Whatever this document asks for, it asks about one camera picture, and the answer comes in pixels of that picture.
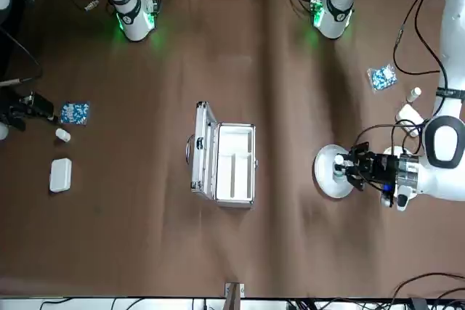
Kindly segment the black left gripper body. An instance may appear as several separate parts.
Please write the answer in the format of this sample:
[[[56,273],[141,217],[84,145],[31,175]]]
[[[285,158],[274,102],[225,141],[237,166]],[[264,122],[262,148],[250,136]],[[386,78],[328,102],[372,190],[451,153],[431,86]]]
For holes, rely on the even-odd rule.
[[[397,177],[399,158],[390,154],[375,154],[373,160],[373,180],[377,184],[393,185]]]

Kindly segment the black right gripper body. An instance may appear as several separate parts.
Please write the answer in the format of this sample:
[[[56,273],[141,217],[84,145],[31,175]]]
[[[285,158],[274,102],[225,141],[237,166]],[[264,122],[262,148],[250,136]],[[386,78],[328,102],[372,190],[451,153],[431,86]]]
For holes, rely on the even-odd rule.
[[[34,118],[36,113],[31,107],[35,93],[22,96],[16,92],[1,93],[1,121],[13,121],[20,118]]]

